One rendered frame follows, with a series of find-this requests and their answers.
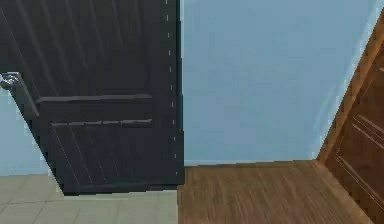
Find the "black room door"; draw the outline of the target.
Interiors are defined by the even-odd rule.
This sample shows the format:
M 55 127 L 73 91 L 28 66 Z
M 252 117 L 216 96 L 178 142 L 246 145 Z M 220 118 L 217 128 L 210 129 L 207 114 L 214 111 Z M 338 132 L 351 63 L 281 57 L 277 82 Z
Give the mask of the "black room door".
M 0 73 L 68 196 L 184 181 L 181 0 L 0 0 Z

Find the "brown wooden room door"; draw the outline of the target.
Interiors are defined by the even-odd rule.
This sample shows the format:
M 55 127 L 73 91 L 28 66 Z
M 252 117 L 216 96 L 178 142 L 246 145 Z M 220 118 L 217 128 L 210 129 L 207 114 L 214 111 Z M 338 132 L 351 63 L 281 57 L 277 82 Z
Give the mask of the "brown wooden room door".
M 384 224 L 384 5 L 317 160 L 374 224 Z

